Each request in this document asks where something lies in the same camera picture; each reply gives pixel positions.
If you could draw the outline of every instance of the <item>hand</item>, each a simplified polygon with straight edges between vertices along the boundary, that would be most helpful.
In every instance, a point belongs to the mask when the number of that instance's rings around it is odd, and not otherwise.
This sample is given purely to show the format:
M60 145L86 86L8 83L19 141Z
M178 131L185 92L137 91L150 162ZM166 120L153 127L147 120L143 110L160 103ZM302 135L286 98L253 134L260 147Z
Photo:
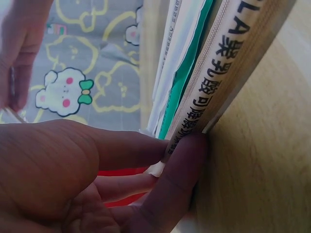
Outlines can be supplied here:
M12 0L0 16L0 109L21 110L28 96L33 63L39 52L52 0ZM14 91L11 68L14 68Z
M158 180L96 177L98 170L155 164L167 143L69 120L0 125L0 131L0 232L169 233L188 210L207 153L205 137L192 135ZM140 205L104 205L150 190Z

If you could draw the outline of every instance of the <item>green bow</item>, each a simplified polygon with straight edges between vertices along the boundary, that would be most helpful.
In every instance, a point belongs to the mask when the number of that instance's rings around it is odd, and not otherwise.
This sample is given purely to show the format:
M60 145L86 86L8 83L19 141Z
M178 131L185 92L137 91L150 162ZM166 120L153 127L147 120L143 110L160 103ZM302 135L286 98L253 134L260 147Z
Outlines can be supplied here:
M94 81L93 80L84 80L80 81L79 85L82 89L82 95L78 98L78 103L84 103L84 104L91 104L93 99L92 96L90 95L90 90L94 86Z

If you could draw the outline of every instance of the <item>light wood panel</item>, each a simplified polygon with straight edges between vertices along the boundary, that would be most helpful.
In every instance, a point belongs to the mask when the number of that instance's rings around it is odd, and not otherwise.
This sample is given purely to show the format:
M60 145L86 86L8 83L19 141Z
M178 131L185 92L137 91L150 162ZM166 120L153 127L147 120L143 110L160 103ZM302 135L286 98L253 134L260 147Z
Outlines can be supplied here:
M166 17L170 0L144 0L143 30L140 35L140 125L145 129L152 109L152 92L156 80Z
M175 233L311 232L310 63L311 1L298 0L212 130L196 210Z

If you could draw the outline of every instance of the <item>red mat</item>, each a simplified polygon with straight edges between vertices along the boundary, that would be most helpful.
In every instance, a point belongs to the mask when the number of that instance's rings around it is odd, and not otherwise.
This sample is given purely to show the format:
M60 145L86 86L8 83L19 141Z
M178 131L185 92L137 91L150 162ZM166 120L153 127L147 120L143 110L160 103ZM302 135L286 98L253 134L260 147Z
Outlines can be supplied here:
M128 176L128 175L135 175L143 173L147 168L136 168L136 169L123 169L123 170L117 170L117 171L100 171L98 173L99 176ZM128 205L136 200L138 200L140 197L142 197L144 194L137 194L130 196L126 199L112 202L112 203L106 203L105 206L107 207L114 207L114 206L124 206Z

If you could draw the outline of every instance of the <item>pink cheek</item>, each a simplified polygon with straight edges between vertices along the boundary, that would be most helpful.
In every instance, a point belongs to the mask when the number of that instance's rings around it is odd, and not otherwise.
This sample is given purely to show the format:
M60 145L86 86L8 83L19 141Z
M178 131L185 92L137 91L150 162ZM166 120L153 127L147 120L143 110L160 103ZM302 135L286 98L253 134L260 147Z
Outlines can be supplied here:
M68 108L70 106L70 100L69 99L65 99L63 101L63 106L64 106L64 108Z
M72 77L67 78L66 83L67 84L72 84L73 83L73 78Z

